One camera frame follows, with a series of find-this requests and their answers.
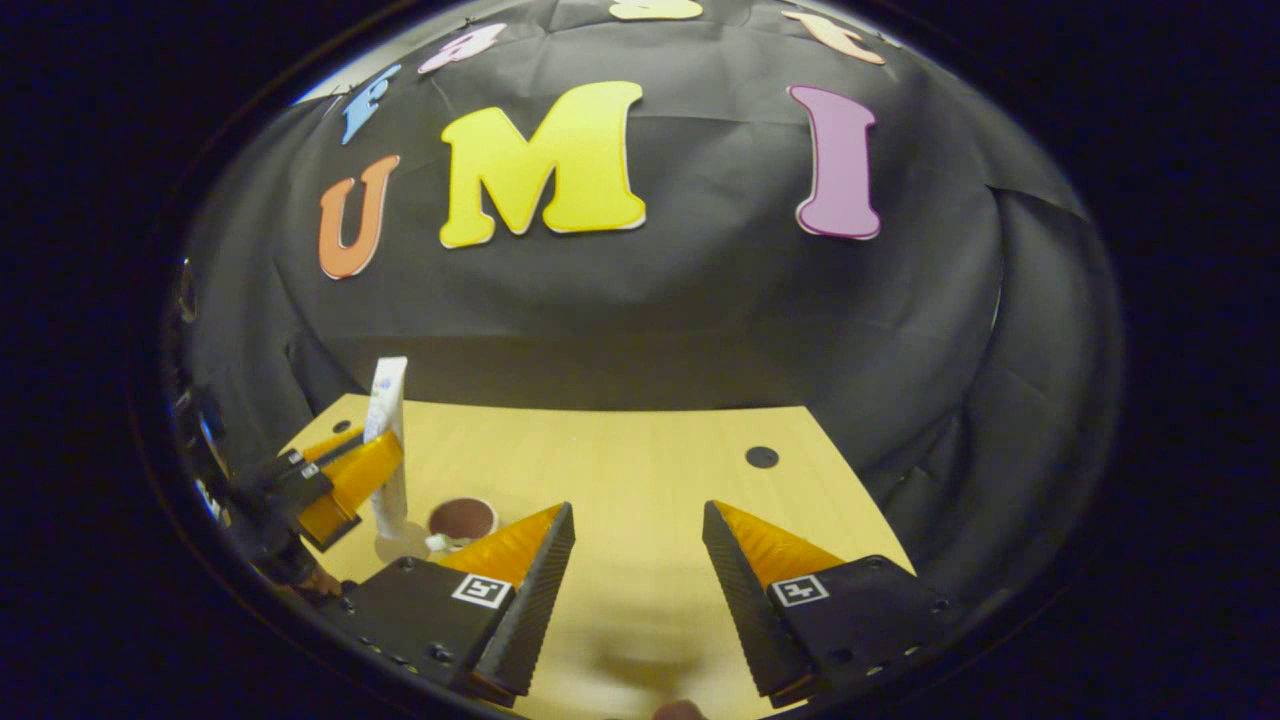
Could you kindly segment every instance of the letter m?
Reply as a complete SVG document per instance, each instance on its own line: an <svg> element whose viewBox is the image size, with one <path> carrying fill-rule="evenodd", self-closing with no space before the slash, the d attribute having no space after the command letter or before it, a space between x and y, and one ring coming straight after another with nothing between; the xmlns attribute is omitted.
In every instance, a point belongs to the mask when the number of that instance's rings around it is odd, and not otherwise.
<svg viewBox="0 0 1280 720"><path fill-rule="evenodd" d="M463 115L440 138L453 147L445 247L488 242L494 219L480 205L489 191L507 228L524 234L534 222L543 188L556 173L556 195L543 211L554 232L634 228L644 201L627 178L627 109L641 96L634 82L596 82L561 95L543 124L525 141L500 108Z"/></svg>

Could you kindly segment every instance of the white carton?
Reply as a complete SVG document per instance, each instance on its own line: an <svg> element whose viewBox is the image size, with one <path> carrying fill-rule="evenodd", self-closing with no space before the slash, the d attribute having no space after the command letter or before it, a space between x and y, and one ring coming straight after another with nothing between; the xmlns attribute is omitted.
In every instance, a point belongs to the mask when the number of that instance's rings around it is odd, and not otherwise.
<svg viewBox="0 0 1280 720"><path fill-rule="evenodd" d="M404 447L404 369L408 357L379 357L374 370L374 384L369 393L369 415L365 418L365 442L387 432L396 432L396 439ZM404 462L402 461L383 487L374 491L370 501L378 520L378 534L394 538L408 518L408 496L404 491Z"/></svg>

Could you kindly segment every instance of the black fabric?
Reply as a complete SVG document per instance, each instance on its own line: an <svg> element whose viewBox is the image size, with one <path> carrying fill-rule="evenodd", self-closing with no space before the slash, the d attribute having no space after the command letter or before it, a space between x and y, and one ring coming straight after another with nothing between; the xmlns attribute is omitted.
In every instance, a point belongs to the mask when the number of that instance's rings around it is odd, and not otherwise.
<svg viewBox="0 0 1280 720"><path fill-rule="evenodd" d="M189 357L227 413L224 454L274 452L392 354L410 359L412 400L806 405L922 575L998 605L1070 534L1111 433L1119 323L1083 202L1014 120L927 58L863 32L877 67L786 6L703 5L668 23L616 22L595 1L470 9L476 26L508 23L497 45L417 76L458 23L408 54L347 146L342 109L362 85L264 129L191 232ZM444 126L499 106L527 137L564 91L600 81L644 88L627 161L645 224L558 236L540 218L548 187L525 236L499 220L489 243L444 249ZM874 240L797 225L812 150L790 85L876 114ZM389 154L402 160L378 255L335 282L317 261L319 199ZM357 182L348 242L362 196Z"/></svg>

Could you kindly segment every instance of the orange letter u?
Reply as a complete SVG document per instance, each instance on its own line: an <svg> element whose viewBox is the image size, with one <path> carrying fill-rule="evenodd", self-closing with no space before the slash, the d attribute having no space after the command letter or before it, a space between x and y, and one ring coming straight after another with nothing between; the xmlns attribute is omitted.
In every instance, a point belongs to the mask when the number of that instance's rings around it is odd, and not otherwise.
<svg viewBox="0 0 1280 720"><path fill-rule="evenodd" d="M383 205L387 201L387 177L399 165L399 155L388 155L365 169L365 202L360 213L356 242L342 243L342 213L347 195L356 181L339 181L320 197L320 269L335 281L360 274L378 252L383 234Z"/></svg>

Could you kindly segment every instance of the table surface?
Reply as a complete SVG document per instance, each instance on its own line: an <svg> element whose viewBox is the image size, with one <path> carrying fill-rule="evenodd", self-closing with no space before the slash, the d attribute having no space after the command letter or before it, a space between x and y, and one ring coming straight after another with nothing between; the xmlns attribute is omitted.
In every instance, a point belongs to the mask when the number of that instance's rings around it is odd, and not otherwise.
<svg viewBox="0 0 1280 720"><path fill-rule="evenodd" d="M347 395L293 438L307 447L342 420L364 424L369 397ZM773 712L756 694L701 542L703 505L721 500L844 560L910 561L861 482L804 407L681 413L566 411L404 402L408 525L397 541L364 521L316 556L364 582L402 555L426 557L424 525L451 497L488 500L503 524L562 501L577 543L527 697L541 719L645 719L691 698L708 717ZM746 451L778 454L769 469Z"/></svg>

